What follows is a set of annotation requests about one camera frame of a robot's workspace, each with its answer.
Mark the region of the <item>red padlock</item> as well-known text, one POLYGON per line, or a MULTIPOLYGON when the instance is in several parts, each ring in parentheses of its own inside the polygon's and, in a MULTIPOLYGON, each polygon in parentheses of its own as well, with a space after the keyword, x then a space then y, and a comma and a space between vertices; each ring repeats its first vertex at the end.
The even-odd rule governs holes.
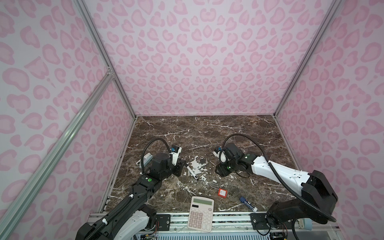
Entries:
POLYGON ((228 191, 223 189, 217 183, 210 183, 209 186, 218 191, 218 196, 221 198, 226 198, 228 196, 228 191))

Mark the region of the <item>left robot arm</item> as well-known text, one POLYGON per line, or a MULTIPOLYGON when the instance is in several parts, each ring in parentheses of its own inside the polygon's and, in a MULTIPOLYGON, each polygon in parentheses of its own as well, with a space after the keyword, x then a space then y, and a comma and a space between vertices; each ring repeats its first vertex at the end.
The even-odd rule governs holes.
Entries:
POLYGON ((141 231, 154 234, 159 228, 157 211, 146 202, 161 188, 163 180, 172 175, 179 177, 185 166, 181 158, 173 164, 170 154, 156 154, 152 166, 133 184, 129 195, 92 225, 82 225, 76 239, 130 240, 141 231))

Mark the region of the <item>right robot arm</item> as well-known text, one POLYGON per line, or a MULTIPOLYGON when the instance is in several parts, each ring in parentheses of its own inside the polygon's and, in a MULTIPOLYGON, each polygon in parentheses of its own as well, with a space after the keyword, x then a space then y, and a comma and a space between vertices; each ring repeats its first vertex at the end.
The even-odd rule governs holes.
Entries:
POLYGON ((219 160, 215 172, 220 177, 238 171, 262 176, 281 184, 294 196, 290 201, 271 205, 265 217, 269 226, 275 228, 289 220, 305 218, 323 225, 336 222, 332 213, 338 196, 322 172, 291 169, 267 160, 264 155, 244 153, 233 143, 216 147, 213 154, 219 160))

